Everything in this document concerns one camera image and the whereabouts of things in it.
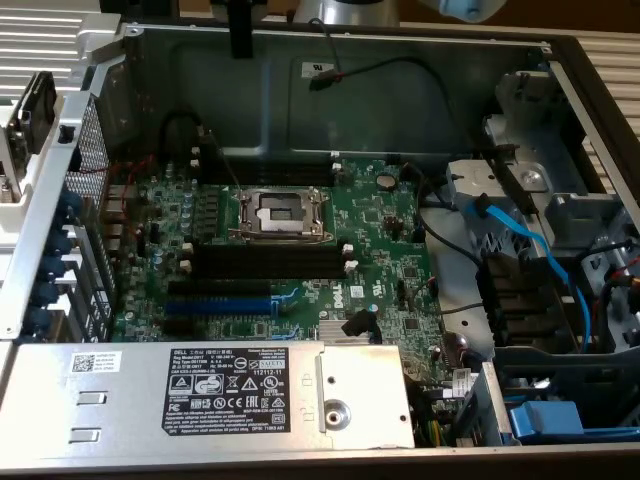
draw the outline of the sticker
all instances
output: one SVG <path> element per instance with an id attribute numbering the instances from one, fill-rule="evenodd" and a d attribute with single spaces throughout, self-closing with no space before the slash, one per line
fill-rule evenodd
<path id="1" fill-rule="evenodd" d="M 290 432 L 288 364 L 282 347 L 172 349 L 162 428 L 171 436 Z"/>
<path id="2" fill-rule="evenodd" d="M 364 298 L 364 288 L 359 285 L 349 287 L 351 298 Z"/>
<path id="3" fill-rule="evenodd" d="M 333 68 L 333 63 L 303 62 L 300 78 L 313 78 L 319 73 L 332 70 Z"/>
<path id="4" fill-rule="evenodd" d="M 473 380 L 471 379 L 471 369 L 460 368 L 458 370 L 454 370 L 452 386 L 453 396 L 456 398 L 463 398 L 473 386 Z"/>
<path id="5" fill-rule="evenodd" d="M 81 352 L 71 355 L 71 373 L 116 373 L 122 352 Z"/>

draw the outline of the black ram slot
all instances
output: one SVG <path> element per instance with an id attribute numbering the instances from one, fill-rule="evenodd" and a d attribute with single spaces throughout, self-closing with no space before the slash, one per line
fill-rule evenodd
<path id="1" fill-rule="evenodd" d="M 332 279 L 345 275 L 342 253 L 335 245 L 198 245 L 191 263 L 197 279 Z"/>
<path id="2" fill-rule="evenodd" d="M 330 160 L 315 163 L 238 160 L 232 161 L 232 168 L 240 185 L 333 187 L 334 184 Z M 222 164 L 203 169 L 201 181 L 212 185 L 235 185 Z"/>
<path id="3" fill-rule="evenodd" d="M 271 285 L 261 280 L 189 280 L 169 282 L 169 295 L 207 297 L 269 297 Z"/>

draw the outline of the motherboard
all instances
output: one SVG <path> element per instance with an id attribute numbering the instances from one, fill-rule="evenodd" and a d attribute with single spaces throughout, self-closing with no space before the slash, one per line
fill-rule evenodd
<path id="1" fill-rule="evenodd" d="M 366 314 L 407 374 L 445 380 L 414 185 L 384 160 L 331 169 L 333 186 L 201 183 L 172 164 L 138 179 L 112 341 L 369 343 L 342 328 Z"/>

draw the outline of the green circuit board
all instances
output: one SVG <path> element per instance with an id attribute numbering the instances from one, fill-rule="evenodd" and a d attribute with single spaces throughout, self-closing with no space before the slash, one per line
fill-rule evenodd
<path id="1" fill-rule="evenodd" d="M 397 300 L 398 281 L 403 281 L 407 291 L 412 292 L 431 277 L 424 243 L 411 241 L 415 212 L 413 186 L 398 181 L 391 191 L 382 190 L 376 183 L 379 175 L 399 178 L 399 167 L 387 166 L 383 160 L 343 160 L 342 167 L 348 181 L 318 190 L 327 197 L 323 203 L 323 221 L 330 238 L 326 243 L 335 244 L 340 238 L 348 238 L 354 248 L 354 259 L 358 261 L 357 268 L 341 280 L 314 279 L 312 274 L 308 280 L 273 280 L 272 293 L 291 295 L 295 292 L 283 304 L 277 318 L 274 315 L 198 317 L 197 340 L 341 341 L 327 338 L 326 332 L 332 331 L 327 327 L 342 325 L 349 315 L 359 310 L 374 309 L 378 312 L 383 343 L 400 347 L 405 371 L 416 379 L 445 380 L 448 378 L 446 362 L 429 360 L 434 348 L 442 348 L 441 317 L 435 299 L 430 297 L 428 289 L 422 288 L 416 295 L 414 308 L 400 305 Z M 184 280 L 186 275 L 179 267 L 185 234 L 188 232 L 210 245 L 242 244 L 244 240 L 229 231 L 238 228 L 238 191 L 226 185 L 197 185 L 174 172 L 141 179 L 137 187 L 146 196 L 145 211 L 152 211 L 142 221 L 147 227 L 156 223 L 161 237 L 155 244 L 147 241 L 145 258 L 135 256 L 135 244 L 123 248 L 117 270 L 121 295 L 112 340 L 185 340 L 165 335 L 162 327 L 168 284 Z M 308 187 L 273 188 L 286 191 Z M 214 197 L 218 213 L 212 226 L 207 220 L 207 207 Z M 188 210 L 184 209 L 185 198 L 190 199 Z M 385 228 L 387 217 L 404 224 L 396 239 Z"/>

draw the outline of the cpu socket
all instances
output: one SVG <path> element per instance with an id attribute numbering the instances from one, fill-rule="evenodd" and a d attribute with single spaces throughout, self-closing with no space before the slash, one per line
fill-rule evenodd
<path id="1" fill-rule="evenodd" d="M 240 223 L 234 230 L 252 241 L 318 242 L 331 239 L 324 231 L 322 204 L 327 195 L 308 190 L 245 190 L 241 196 Z"/>

